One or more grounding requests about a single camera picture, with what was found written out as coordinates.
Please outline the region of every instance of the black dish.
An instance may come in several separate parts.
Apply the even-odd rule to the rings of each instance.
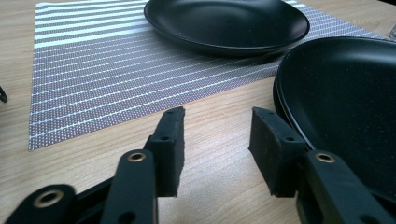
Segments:
[[[291,50],[276,111],[312,149],[340,156],[377,197],[396,204],[396,43],[323,38]]]
[[[149,23],[180,45],[250,56],[284,49],[308,34],[308,18],[279,0],[150,0]]]

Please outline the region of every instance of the placemat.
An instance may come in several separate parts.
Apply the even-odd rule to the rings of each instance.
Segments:
[[[325,36],[385,38],[296,1],[310,20],[301,41]],[[91,133],[271,77],[282,57],[205,56],[163,40],[147,0],[40,3],[29,150]]]

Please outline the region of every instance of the metal grommet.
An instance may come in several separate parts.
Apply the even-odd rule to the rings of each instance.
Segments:
[[[142,160],[144,160],[145,158],[146,158],[146,154],[141,153],[141,152],[136,152],[136,153],[131,154],[131,155],[128,157],[128,161],[133,161],[133,162],[135,162],[135,161],[142,161]]]
[[[331,155],[328,155],[328,154],[318,153],[318,154],[315,155],[315,157],[319,161],[328,162],[328,163],[335,162],[335,158],[333,156],[331,156]]]
[[[59,189],[51,189],[40,194],[33,202],[33,205],[37,208],[49,207],[59,202],[63,196],[63,191]]]

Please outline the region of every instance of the table surface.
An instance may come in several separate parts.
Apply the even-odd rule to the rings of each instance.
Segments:
[[[77,192],[114,175],[120,156],[142,148],[162,112],[28,152],[35,4],[0,7],[0,222],[27,195],[50,184]],[[301,3],[387,35],[396,7],[375,0]],[[270,77],[184,104],[185,167],[178,198],[159,199],[161,223],[298,223],[294,199],[272,197],[248,151],[253,106],[274,110]]]

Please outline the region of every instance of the gray woven placemat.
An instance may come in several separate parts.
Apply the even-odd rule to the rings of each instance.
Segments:
[[[296,1],[302,41],[384,38]],[[223,59],[181,49],[143,15],[147,0],[42,3],[35,12],[29,150],[274,76],[281,58]]]

